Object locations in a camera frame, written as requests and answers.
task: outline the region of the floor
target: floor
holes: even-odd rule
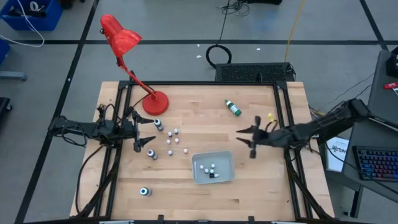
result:
[[[364,2],[384,41],[377,39],[361,4]],[[14,105],[0,130],[0,223],[16,219],[53,114],[90,121],[101,82],[126,79],[109,46],[93,41],[104,40],[99,22],[103,14],[114,14],[125,28],[143,36],[145,42],[125,57],[128,67],[142,80],[214,80],[215,71],[206,62],[205,52],[220,36],[223,15],[217,7],[225,4],[226,0],[75,1],[53,32],[43,32],[48,41],[42,48],[12,44],[0,70],[25,72],[28,80],[0,80],[0,96],[11,98]],[[233,53],[232,62],[283,62],[299,5],[299,0],[284,0],[280,6],[251,4],[248,16],[228,16],[223,40],[237,40],[225,44]],[[385,43],[389,50],[396,47],[397,7],[396,0],[305,2],[289,62],[297,72],[297,81],[304,82],[311,106],[321,108],[372,74],[380,44]],[[4,21],[0,21],[0,34],[15,40],[38,40],[31,32],[12,30]],[[215,63],[227,60],[217,50],[211,58]],[[356,96],[370,83],[371,78],[322,111]],[[360,98],[367,101],[368,96],[369,91],[365,91]],[[50,142],[25,222],[68,217],[82,159],[82,148],[59,139]],[[398,219],[398,204],[368,190],[359,218],[344,216],[351,207],[352,190],[333,181],[328,185],[336,217],[342,220],[393,223]]]

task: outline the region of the white cap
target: white cap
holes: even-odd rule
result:
[[[149,149],[149,150],[147,151],[147,155],[148,155],[148,156],[154,156],[154,154],[155,154],[155,152],[154,152],[152,149]]]
[[[141,195],[147,195],[148,194],[148,189],[146,187],[143,187],[140,189],[139,193]]]

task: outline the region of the red desk lamp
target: red desk lamp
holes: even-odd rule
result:
[[[148,95],[142,101],[142,107],[145,112],[150,115],[162,114],[169,106],[169,99],[166,94],[150,89],[132,71],[129,71],[124,64],[123,55],[137,45],[142,37],[134,31],[123,29],[116,18],[110,14],[105,14],[101,17],[101,25],[101,33],[105,35],[106,40],[111,46],[118,66],[148,92]]]

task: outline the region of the small cylinder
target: small cylinder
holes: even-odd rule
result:
[[[149,157],[151,157],[153,160],[157,160],[157,154],[156,154],[155,151],[153,151],[152,149],[149,149],[149,150],[147,151],[147,155],[148,155]]]
[[[162,122],[159,119],[156,119],[154,121],[154,124],[155,124],[155,126],[156,126],[158,131],[163,131],[163,124],[162,124]]]
[[[143,188],[140,189],[139,193],[142,196],[150,196],[150,195],[152,195],[152,189],[149,189],[147,187],[143,187]]]

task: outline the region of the metal tray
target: metal tray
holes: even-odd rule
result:
[[[215,174],[217,178],[210,178],[205,173],[205,169],[211,169],[211,164],[215,164]],[[234,158],[229,151],[205,152],[192,156],[192,174],[193,181],[196,184],[214,184],[226,181],[232,181],[235,178]]]

